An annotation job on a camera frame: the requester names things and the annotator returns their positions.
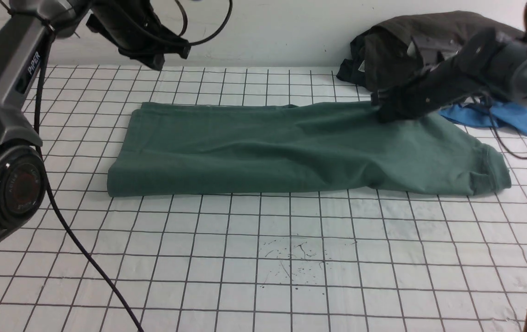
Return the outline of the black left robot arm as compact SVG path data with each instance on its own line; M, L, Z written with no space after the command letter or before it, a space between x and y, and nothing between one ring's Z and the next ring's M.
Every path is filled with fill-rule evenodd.
M0 29L0 242L36 214L48 177L38 128L22 109L50 47L73 35L88 16L90 31L125 57L161 70L165 54L186 59L190 43L160 23L148 0L11 0Z

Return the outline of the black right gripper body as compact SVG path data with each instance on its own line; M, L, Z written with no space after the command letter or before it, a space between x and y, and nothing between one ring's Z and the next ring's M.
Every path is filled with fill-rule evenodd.
M373 93L379 123L419 119L465 96L462 78L451 70L425 70L404 84Z

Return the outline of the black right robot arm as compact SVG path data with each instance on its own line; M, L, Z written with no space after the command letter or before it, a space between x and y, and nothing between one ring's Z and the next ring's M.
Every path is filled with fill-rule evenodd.
M379 92L380 123L419 119L476 93L493 93L527 107L527 4L521 38L485 28L456 55Z

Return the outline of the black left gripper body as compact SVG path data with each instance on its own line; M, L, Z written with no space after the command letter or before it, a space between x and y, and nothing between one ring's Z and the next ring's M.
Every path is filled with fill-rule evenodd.
M164 55L187 59L191 47L162 25L149 0L95 0L86 27L114 44L118 52L160 71Z

